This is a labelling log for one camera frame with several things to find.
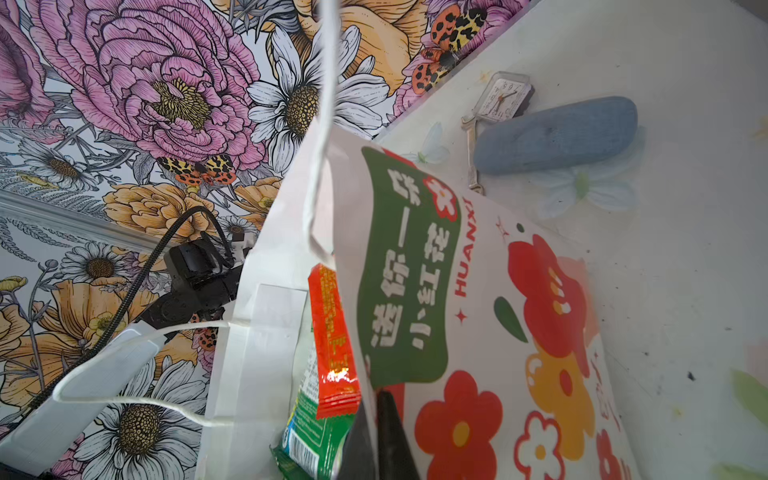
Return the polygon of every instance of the butterfly illustration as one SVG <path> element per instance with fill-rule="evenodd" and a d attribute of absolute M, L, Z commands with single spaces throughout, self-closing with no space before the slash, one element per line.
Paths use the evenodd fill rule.
<path fill-rule="evenodd" d="M 185 185 L 231 185 L 237 180 L 232 159 L 227 154 L 214 155 L 203 163 L 191 163 L 172 157 L 159 157 L 162 168 L 176 174 L 176 180 Z"/>
<path fill-rule="evenodd" d="M 549 189 L 547 197 L 538 205 L 538 216 L 542 219 L 560 217 L 583 198 L 611 212 L 634 209 L 637 196 L 632 186 L 613 178 L 629 169 L 632 160 L 621 154 L 594 164 L 534 172 L 531 182 Z"/>
<path fill-rule="evenodd" d="M 440 122 L 429 129 L 421 150 L 415 154 L 404 154 L 403 157 L 415 164 L 441 164 L 450 156 L 447 148 L 440 144 L 442 138 L 442 125 Z"/>
<path fill-rule="evenodd" d="M 438 14 L 430 35 L 437 48 L 422 50 L 422 57 L 430 63 L 416 67 L 411 76 L 411 88 L 416 94 L 429 91 L 456 66 L 464 53 L 462 48 L 485 25 L 487 17 L 482 8 L 470 8 L 462 14 L 458 5 L 451 5 Z"/>

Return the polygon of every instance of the floral wallpaper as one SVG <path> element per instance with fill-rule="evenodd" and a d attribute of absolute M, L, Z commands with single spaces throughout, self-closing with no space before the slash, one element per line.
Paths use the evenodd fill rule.
<path fill-rule="evenodd" d="M 528 2 L 342 2 L 334 121 L 374 137 Z M 317 112 L 316 3 L 0 0 L 0 188 L 157 236 L 195 205 L 258 231 Z"/>
<path fill-rule="evenodd" d="M 22 420 L 33 396 L 101 338 L 147 255 L 5 217 L 0 243 L 2 437 Z M 169 289 L 161 261 L 142 283 L 128 322 Z M 204 412 L 215 344 L 212 329 L 177 334 L 123 394 Z M 193 478 L 199 443 L 200 426 L 175 412 L 109 405 L 51 473 L 68 480 Z"/>
<path fill-rule="evenodd" d="M 341 2 L 335 123 L 373 138 L 528 2 Z M 204 205 L 227 236 L 258 235 L 317 112 L 331 34 L 317 0 L 0 0 L 0 189 L 156 237 Z M 204 231 L 196 214 L 174 240 Z M 147 258 L 5 217 L 0 247 L 4 435 L 98 341 Z M 156 265 L 127 321 L 169 288 Z M 202 411 L 215 342 L 177 335 L 124 392 Z M 191 478 L 199 438 L 176 414 L 108 406 L 51 472 Z"/>

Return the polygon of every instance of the clock hands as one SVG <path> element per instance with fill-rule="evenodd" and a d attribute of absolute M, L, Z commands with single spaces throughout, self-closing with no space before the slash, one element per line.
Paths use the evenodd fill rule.
<path fill-rule="evenodd" d="M 504 103 L 504 100 L 506 100 L 506 99 L 507 99 L 507 97 L 511 97 L 512 95 L 514 95 L 514 94 L 518 93 L 518 91 L 519 91 L 519 90 L 515 90 L 515 91 L 513 91 L 511 94 L 506 94 L 506 95 L 499 95 L 499 96 L 498 96 L 498 99 L 496 100 L 496 106 L 494 107 L 494 109 L 493 109 L 492 111 L 498 112 L 498 109 L 499 109 L 499 108 L 501 107 L 501 105 Z"/>

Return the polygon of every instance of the white daisy illustration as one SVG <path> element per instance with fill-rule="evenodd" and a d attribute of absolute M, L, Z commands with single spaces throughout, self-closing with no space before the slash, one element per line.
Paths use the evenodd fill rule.
<path fill-rule="evenodd" d="M 121 395 L 145 396 L 152 387 L 154 359 L 125 386 Z M 163 373 L 149 395 L 196 412 L 205 408 L 206 383 L 190 382 L 192 362 L 163 360 Z M 74 459 L 87 462 L 82 480 L 181 480 L 197 463 L 201 427 L 172 410 L 154 405 L 110 404 L 97 417 L 104 429 L 78 446 Z"/>
<path fill-rule="evenodd" d="M 124 256 L 105 243 L 88 242 L 64 254 L 61 272 L 73 282 L 91 282 L 97 278 L 126 276 Z"/>
<path fill-rule="evenodd" d="M 57 187 L 73 191 L 98 190 L 96 179 L 85 171 L 86 165 L 74 161 L 69 155 L 26 139 L 19 145 L 18 154 L 36 177 Z"/>
<path fill-rule="evenodd" d="M 248 93 L 257 106 L 248 116 L 258 123 L 251 136 L 254 143 L 270 139 L 270 168 L 285 174 L 299 150 L 306 129 L 319 106 L 319 89 L 323 72 L 320 67 L 321 28 L 312 40 L 312 50 L 304 65 L 288 34 L 276 27 L 271 34 L 273 55 L 280 85 L 257 81 Z M 360 47 L 360 30 L 348 27 L 339 43 L 339 71 L 345 71 Z M 370 139 L 370 131 L 382 126 L 381 115 L 370 109 L 384 101 L 389 86 L 384 78 L 371 75 L 375 58 L 360 63 L 355 74 L 340 78 L 336 94 L 334 123 L 361 137 Z"/>
<path fill-rule="evenodd" d="M 224 230 L 224 235 L 230 240 L 232 240 L 233 233 L 253 233 L 257 237 L 259 236 L 259 230 L 256 229 L 256 225 L 253 225 L 244 218 L 232 215 L 219 218 L 218 220 L 221 224 L 221 229 Z"/>

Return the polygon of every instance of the red snack packet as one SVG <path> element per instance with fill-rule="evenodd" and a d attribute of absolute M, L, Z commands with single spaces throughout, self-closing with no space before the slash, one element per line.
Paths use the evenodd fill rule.
<path fill-rule="evenodd" d="M 317 418 L 357 413 L 360 385 L 344 323 L 336 272 L 316 265 L 310 274 L 312 324 L 317 349 Z"/>

